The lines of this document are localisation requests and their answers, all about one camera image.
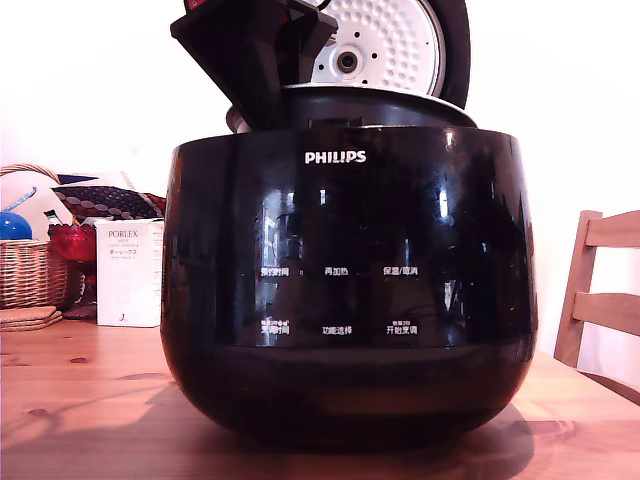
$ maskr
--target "blue ball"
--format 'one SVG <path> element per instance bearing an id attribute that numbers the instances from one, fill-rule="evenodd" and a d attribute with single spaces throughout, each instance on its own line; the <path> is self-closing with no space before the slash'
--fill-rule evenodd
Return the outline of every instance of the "blue ball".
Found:
<path id="1" fill-rule="evenodd" d="M 23 217 L 17 213 L 0 212 L 0 240 L 31 240 L 33 232 Z"/>

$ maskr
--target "white perforated plate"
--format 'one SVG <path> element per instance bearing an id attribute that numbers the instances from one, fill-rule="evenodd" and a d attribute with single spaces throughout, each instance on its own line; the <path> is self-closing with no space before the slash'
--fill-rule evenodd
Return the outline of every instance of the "white perforated plate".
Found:
<path id="1" fill-rule="evenodd" d="M 338 33 L 318 55 L 312 82 L 440 94 L 445 45 L 426 0 L 332 0 L 323 13 L 338 21 Z M 352 72 L 339 64 L 345 55 L 356 60 Z"/>

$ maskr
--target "white box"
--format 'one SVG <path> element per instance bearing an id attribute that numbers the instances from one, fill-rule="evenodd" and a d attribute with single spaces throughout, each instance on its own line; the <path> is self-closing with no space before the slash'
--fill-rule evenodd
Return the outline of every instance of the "white box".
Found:
<path id="1" fill-rule="evenodd" d="M 157 327 L 164 220 L 96 222 L 98 325 Z"/>

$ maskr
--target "glossy black surface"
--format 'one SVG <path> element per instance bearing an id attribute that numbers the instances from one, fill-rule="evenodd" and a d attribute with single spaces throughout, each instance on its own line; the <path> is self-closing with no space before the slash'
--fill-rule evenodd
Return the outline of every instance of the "glossy black surface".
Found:
<path id="1" fill-rule="evenodd" d="M 366 161 L 307 163 L 333 151 Z M 167 360 L 229 428 L 314 447 L 418 445 L 488 421 L 529 368 L 532 238 L 510 136 L 195 141 L 176 151 L 165 235 Z"/>
<path id="2" fill-rule="evenodd" d="M 308 84 L 282 90 L 288 128 L 315 127 L 476 127 L 464 110 L 433 97 L 347 85 Z M 227 113 L 234 133 L 251 129 L 236 107 Z"/>

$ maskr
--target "chair slat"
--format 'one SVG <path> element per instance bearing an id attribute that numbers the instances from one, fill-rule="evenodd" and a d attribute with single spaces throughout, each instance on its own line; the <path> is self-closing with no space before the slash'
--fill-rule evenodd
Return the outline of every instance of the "chair slat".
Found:
<path id="1" fill-rule="evenodd" d="M 584 211 L 580 214 L 578 231 L 576 233 L 576 243 L 573 249 L 573 259 L 569 270 L 569 280 L 567 291 L 560 317 L 558 328 L 558 340 L 553 356 L 565 365 L 572 368 L 578 366 L 578 356 L 580 355 L 580 343 L 582 342 L 582 330 L 584 322 L 572 321 L 573 307 L 576 292 L 588 292 L 591 288 L 591 276 L 593 265 L 596 260 L 596 249 L 585 246 L 589 222 L 602 218 L 602 213 Z"/>
<path id="2" fill-rule="evenodd" d="M 591 220 L 586 243 L 590 247 L 640 248 L 640 211 Z"/>
<path id="3" fill-rule="evenodd" d="M 640 336 L 640 296 L 626 293 L 577 293 L 573 318 Z"/>

